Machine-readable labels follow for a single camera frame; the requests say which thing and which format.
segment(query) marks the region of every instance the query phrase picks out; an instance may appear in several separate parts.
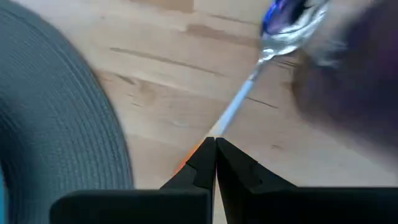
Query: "wooden floor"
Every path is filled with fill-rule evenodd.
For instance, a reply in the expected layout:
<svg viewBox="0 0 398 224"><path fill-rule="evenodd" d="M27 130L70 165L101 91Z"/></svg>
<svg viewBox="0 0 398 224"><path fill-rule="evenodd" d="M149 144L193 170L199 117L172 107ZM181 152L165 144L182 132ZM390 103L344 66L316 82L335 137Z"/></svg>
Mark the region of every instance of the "wooden floor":
<svg viewBox="0 0 398 224"><path fill-rule="evenodd" d="M218 119L256 63L270 4L16 1L63 32L92 66L123 125L137 188L165 183ZM334 2L353 8L355 1ZM398 185L388 156L300 118L290 93L296 64L293 57L269 64L225 137L297 185ZM225 222L220 203L215 223Z"/></svg>

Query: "gray ribbed fabric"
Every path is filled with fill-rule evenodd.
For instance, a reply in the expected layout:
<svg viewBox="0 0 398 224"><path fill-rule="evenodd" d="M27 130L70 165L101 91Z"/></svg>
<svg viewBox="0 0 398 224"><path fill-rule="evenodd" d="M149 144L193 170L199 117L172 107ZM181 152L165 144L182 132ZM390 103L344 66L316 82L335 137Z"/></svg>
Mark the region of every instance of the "gray ribbed fabric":
<svg viewBox="0 0 398 224"><path fill-rule="evenodd" d="M74 190L132 188L121 128L93 73L57 30L7 0L0 159L10 223L48 223L52 202Z"/></svg>

